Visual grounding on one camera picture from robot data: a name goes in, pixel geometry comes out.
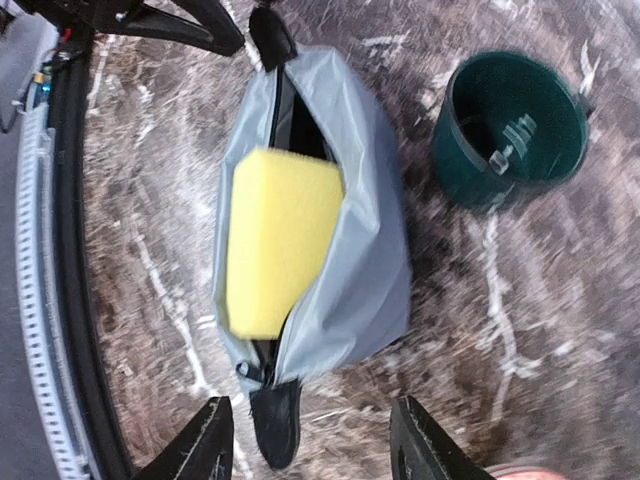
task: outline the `yellow sponge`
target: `yellow sponge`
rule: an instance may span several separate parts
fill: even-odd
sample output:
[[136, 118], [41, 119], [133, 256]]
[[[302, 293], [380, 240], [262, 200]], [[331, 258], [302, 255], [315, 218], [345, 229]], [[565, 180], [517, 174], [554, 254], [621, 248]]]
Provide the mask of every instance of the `yellow sponge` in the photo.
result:
[[227, 263], [229, 329], [277, 339], [322, 270], [344, 190], [338, 167], [256, 149], [233, 176]]

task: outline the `green bucket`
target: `green bucket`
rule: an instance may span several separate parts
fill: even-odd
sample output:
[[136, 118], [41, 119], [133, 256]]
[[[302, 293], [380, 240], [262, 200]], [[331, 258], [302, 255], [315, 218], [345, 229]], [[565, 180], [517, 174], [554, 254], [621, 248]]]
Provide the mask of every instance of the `green bucket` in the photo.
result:
[[523, 55], [471, 57], [451, 77], [436, 124], [436, 178], [454, 202], [479, 211], [543, 194], [580, 168], [590, 110]]

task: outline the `gray bag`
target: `gray bag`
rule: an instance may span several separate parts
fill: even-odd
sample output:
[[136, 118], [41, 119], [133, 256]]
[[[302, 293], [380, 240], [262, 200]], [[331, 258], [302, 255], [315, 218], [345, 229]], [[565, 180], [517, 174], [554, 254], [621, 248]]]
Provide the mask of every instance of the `gray bag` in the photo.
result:
[[[338, 163], [345, 185], [322, 272], [289, 314], [271, 359], [258, 342], [230, 333], [226, 307], [233, 172], [255, 147], [324, 154]], [[274, 423], [269, 412], [274, 402], [295, 404], [304, 382], [365, 359], [407, 331], [411, 267], [402, 196], [398, 145], [391, 126], [335, 49], [299, 47], [296, 58], [278, 70], [256, 74], [222, 165], [214, 302], [229, 356], [237, 365], [242, 389], [250, 394], [259, 444], [258, 424], [265, 416], [267, 423]], [[285, 385], [288, 388], [278, 393]], [[265, 396], [267, 392], [275, 396]], [[266, 402], [264, 414], [260, 402]], [[297, 406], [291, 408], [290, 416], [296, 417]]]

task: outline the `clamp jaw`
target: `clamp jaw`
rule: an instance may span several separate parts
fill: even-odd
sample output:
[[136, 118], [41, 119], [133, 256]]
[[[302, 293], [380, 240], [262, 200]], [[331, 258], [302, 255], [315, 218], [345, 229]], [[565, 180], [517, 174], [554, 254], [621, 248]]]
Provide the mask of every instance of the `clamp jaw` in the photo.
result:
[[219, 0], [173, 0], [199, 23], [169, 14], [144, 0], [17, 0], [59, 28], [79, 23], [98, 32], [159, 38], [230, 57], [244, 45], [242, 33]]

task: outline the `marble floor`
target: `marble floor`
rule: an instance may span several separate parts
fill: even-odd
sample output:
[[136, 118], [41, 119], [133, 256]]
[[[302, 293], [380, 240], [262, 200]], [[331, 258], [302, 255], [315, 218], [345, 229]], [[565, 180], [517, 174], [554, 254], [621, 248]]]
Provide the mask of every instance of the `marble floor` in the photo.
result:
[[[246, 30], [250, 0], [226, 0]], [[412, 330], [305, 387], [285, 473], [260, 457], [211, 315], [218, 167], [254, 72], [163, 41], [99, 36], [89, 94], [87, 241], [122, 429], [150, 461], [210, 395], [229, 395], [244, 479], [390, 479], [389, 401], [414, 395], [484, 465], [640, 478], [640, 6], [634, 0], [299, 0], [304, 44], [331, 44], [401, 145], [415, 271]], [[444, 87], [479, 50], [520, 49], [596, 106], [584, 167], [486, 218], [429, 170]]]

